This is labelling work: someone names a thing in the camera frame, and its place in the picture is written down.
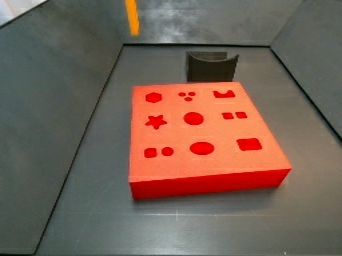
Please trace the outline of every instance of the star-shaped hole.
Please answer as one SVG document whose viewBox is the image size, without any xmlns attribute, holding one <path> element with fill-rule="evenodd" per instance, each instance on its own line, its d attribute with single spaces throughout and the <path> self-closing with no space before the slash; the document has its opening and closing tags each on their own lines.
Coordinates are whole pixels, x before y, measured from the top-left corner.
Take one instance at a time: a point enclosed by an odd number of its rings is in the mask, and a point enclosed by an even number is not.
<svg viewBox="0 0 342 256">
<path fill-rule="evenodd" d="M 145 125 L 146 126 L 152 125 L 154 126 L 156 130 L 158 130 L 164 124 L 168 124 L 168 121 L 164 120 L 164 115 L 160 115 L 160 116 L 149 116 L 149 122 Z"/>
</svg>

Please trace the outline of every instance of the metal panel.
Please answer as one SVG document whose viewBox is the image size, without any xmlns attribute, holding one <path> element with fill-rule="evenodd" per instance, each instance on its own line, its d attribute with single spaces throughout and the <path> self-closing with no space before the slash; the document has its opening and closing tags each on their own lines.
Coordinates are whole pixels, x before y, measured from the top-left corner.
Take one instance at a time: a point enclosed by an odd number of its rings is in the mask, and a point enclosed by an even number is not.
<svg viewBox="0 0 342 256">
<path fill-rule="evenodd" d="M 0 30 L 0 253 L 41 241 L 122 48 L 113 9 L 50 1 Z"/>
<path fill-rule="evenodd" d="M 240 54 L 241 81 L 293 164 L 278 189 L 134 202 L 131 88 L 186 82 L 186 52 Z M 125 47 L 39 254 L 342 254 L 342 145 L 268 48 Z"/>
<path fill-rule="evenodd" d="M 342 137 L 341 13 L 341 1 L 305 1 L 272 48 Z"/>
<path fill-rule="evenodd" d="M 270 45 L 302 0 L 138 1 L 141 35 L 130 35 L 119 13 L 126 43 Z"/>
</svg>

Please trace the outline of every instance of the shape sorter block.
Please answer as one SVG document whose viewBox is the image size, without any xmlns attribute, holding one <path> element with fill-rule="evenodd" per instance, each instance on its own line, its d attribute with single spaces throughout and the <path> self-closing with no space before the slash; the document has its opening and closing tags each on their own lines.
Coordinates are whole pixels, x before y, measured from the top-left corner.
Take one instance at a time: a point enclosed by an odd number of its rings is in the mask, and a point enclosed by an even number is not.
<svg viewBox="0 0 342 256">
<path fill-rule="evenodd" d="M 290 170 L 241 83 L 134 88 L 134 199 L 277 187 Z"/>
</svg>

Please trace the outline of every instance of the gray floor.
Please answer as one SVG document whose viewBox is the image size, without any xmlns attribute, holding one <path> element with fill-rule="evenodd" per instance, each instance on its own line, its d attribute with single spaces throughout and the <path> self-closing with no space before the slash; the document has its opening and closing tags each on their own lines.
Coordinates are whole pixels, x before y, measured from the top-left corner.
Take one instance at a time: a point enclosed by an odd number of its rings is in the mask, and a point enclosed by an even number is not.
<svg viewBox="0 0 342 256">
<path fill-rule="evenodd" d="M 278 189 L 134 202 L 134 85 L 185 82 L 186 51 L 241 54 L 236 80 L 293 163 Z M 126 46 L 39 254 L 341 254 L 342 146 L 268 48 Z"/>
</svg>

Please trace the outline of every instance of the gray wall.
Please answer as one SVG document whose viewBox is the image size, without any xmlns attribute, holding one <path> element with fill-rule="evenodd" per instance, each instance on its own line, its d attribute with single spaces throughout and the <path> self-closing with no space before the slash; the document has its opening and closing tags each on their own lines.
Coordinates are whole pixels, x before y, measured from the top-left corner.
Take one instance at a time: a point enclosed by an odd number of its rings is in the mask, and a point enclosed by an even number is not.
<svg viewBox="0 0 342 256">
<path fill-rule="evenodd" d="M 122 49 L 115 8 L 49 1 L 0 30 L 0 253 L 41 241 Z"/>
<path fill-rule="evenodd" d="M 342 1 L 307 0 L 272 48 L 342 137 Z"/>
<path fill-rule="evenodd" d="M 121 34 L 129 43 L 269 46 L 301 2 L 144 0 L 138 1 L 141 35 L 130 35 L 126 11 L 118 15 Z"/>
</svg>

